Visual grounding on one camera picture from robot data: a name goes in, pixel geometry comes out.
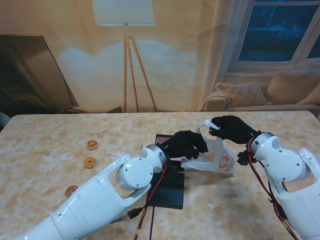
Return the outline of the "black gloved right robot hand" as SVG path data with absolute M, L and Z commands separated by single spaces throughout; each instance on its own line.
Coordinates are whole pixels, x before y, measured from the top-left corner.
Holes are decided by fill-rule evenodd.
M 257 133 L 252 127 L 246 124 L 241 118 L 234 115 L 214 117 L 211 123 L 219 129 L 209 128 L 209 134 L 222 140 L 230 140 L 235 144 L 247 144 Z

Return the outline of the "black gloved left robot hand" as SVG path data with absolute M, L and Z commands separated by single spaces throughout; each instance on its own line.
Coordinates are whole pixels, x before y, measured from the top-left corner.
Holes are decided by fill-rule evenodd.
M 208 152 L 207 143 L 200 133 L 190 130 L 176 132 L 159 145 L 167 159 L 185 158 L 197 159 L 199 154 Z

